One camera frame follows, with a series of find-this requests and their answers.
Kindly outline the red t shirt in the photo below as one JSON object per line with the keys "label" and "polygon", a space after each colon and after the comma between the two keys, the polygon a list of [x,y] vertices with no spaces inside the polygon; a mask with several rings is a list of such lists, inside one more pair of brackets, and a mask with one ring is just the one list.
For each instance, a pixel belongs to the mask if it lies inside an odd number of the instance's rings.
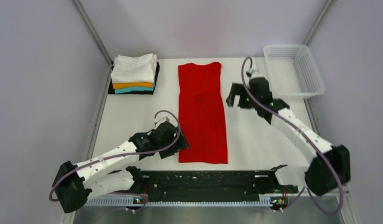
{"label": "red t shirt", "polygon": [[179,153],[180,163],[227,164],[227,135],[221,97],[221,63],[187,63],[178,67],[178,118],[189,149]]}

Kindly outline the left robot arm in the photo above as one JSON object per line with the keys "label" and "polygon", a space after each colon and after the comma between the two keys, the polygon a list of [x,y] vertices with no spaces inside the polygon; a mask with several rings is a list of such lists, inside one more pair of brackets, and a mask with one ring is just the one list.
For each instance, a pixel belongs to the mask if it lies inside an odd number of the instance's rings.
{"label": "left robot arm", "polygon": [[114,191],[143,188],[142,177],[131,163],[159,154],[161,159],[190,147],[180,126],[165,121],[148,132],[135,133],[128,140],[87,161],[60,165],[49,193],[49,200],[58,201],[64,213],[80,209],[90,199]]}

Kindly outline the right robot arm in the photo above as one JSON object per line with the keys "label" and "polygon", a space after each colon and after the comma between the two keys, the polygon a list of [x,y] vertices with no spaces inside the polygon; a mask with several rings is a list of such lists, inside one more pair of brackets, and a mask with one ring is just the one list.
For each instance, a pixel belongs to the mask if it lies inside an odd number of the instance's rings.
{"label": "right robot arm", "polygon": [[351,180],[350,152],[344,145],[335,146],[321,138],[305,125],[290,106],[280,98],[274,98],[269,82],[263,77],[252,78],[247,86],[232,83],[226,104],[234,106],[239,96],[238,107],[254,109],[259,117],[279,130],[302,153],[307,167],[284,166],[274,169],[267,180],[268,188],[280,192],[286,185],[306,187],[322,196]]}

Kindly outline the white plastic basket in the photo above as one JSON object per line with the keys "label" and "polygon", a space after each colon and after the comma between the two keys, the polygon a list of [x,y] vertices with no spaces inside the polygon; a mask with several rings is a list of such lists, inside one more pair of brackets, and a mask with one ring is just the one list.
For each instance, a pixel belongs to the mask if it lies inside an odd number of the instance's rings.
{"label": "white plastic basket", "polygon": [[326,91],[310,48],[303,44],[263,47],[271,89],[281,97],[308,99]]}

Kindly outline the teal folded t shirt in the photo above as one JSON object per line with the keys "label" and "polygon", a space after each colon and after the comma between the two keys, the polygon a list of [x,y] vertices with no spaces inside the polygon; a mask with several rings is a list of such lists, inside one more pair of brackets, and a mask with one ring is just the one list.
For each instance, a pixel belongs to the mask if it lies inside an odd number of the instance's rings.
{"label": "teal folded t shirt", "polygon": [[153,95],[155,88],[147,87],[130,87],[123,89],[114,89],[115,94],[139,94],[139,95]]}

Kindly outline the yellow folded t shirt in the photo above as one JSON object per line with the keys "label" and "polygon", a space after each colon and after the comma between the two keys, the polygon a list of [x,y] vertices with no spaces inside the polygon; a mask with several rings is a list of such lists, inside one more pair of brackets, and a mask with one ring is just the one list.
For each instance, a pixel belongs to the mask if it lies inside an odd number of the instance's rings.
{"label": "yellow folded t shirt", "polygon": [[130,88],[130,87],[147,87],[147,88],[152,88],[154,86],[154,83],[149,83],[149,82],[112,83],[112,86],[113,86],[114,89],[123,89],[123,88]]}

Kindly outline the black folded t shirt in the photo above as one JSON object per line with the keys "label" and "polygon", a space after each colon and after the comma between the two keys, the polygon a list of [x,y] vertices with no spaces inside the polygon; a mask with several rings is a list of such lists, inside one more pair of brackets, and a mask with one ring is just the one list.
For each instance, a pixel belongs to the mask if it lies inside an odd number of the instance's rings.
{"label": "black folded t shirt", "polygon": [[137,94],[137,95],[153,95],[155,88],[156,88],[156,83],[158,80],[159,76],[159,71],[160,71],[160,64],[159,62],[156,63],[156,71],[155,71],[155,80],[153,83],[153,87],[127,87],[124,89],[114,89],[112,81],[110,80],[110,84],[107,90],[108,94],[112,95],[122,95],[122,94]]}

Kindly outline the white folded t shirt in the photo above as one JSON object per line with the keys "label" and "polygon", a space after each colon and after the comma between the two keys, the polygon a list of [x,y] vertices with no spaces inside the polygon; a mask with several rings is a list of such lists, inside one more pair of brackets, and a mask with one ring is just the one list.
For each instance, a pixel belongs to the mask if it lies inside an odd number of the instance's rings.
{"label": "white folded t shirt", "polygon": [[153,83],[157,55],[150,53],[138,57],[118,55],[111,73],[113,83]]}

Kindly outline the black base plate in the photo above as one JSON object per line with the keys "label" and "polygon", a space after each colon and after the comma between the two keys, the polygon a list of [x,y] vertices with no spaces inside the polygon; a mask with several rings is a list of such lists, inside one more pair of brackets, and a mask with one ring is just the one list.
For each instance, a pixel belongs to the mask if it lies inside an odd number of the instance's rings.
{"label": "black base plate", "polygon": [[141,171],[126,193],[145,194],[149,202],[258,202],[260,195],[298,193],[263,171]]}

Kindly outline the aluminium frame rail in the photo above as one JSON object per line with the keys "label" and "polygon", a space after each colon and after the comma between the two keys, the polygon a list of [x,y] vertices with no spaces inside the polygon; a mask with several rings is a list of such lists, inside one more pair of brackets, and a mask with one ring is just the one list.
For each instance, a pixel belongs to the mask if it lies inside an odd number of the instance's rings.
{"label": "aluminium frame rail", "polygon": [[87,187],[67,211],[83,206],[259,206],[280,210],[295,185],[280,184],[270,171],[121,171]]}

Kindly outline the right corner metal post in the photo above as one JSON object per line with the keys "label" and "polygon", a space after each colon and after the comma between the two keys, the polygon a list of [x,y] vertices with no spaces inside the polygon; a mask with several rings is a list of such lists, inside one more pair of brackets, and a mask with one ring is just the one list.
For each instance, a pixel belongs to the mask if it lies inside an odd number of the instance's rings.
{"label": "right corner metal post", "polygon": [[311,45],[311,43],[314,40],[314,37],[318,33],[320,27],[324,23],[327,15],[329,14],[329,12],[331,11],[331,9],[333,8],[333,6],[335,5],[336,2],[337,2],[337,0],[326,0],[325,1],[325,3],[323,5],[320,13],[316,17],[315,22],[313,23],[313,25],[310,28],[307,36],[304,39],[304,42],[303,42],[304,45],[306,45],[306,46],[310,46]]}

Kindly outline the corner metal post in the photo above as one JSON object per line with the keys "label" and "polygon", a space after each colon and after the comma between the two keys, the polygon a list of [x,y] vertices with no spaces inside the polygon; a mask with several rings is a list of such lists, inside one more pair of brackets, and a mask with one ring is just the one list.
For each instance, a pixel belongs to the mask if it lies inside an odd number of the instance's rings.
{"label": "corner metal post", "polygon": [[102,42],[98,32],[96,31],[91,19],[89,18],[86,10],[84,9],[84,6],[80,0],[71,0],[73,3],[74,7],[76,8],[77,12],[79,13],[87,31],[89,32],[90,36],[94,40],[96,46],[98,47],[101,55],[104,57],[104,60],[109,66],[113,65],[113,61],[104,46],[104,43]]}
{"label": "corner metal post", "polygon": [[337,2],[337,0],[326,0],[325,1],[325,3],[323,5],[320,13],[316,17],[315,22],[313,23],[313,25],[310,28],[307,36],[304,39],[304,42],[303,42],[304,45],[306,45],[306,46],[310,46],[311,45],[311,43],[314,40],[314,37],[318,33],[320,27],[324,23],[327,15],[329,14],[329,12],[331,11],[331,9],[333,8],[333,6],[335,5],[336,2]]}

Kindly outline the left corner metal post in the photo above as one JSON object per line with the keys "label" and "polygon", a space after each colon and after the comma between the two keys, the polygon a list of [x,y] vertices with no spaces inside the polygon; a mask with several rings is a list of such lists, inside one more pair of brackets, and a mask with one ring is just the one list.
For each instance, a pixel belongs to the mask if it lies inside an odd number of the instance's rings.
{"label": "left corner metal post", "polygon": [[104,46],[104,43],[102,42],[98,32],[96,31],[91,19],[89,18],[86,10],[84,9],[84,6],[80,0],[71,0],[73,3],[74,7],[76,8],[77,12],[79,13],[87,31],[89,32],[90,36],[94,40],[96,46],[98,47],[101,55],[104,57],[104,60],[109,66],[113,65],[113,61]]}

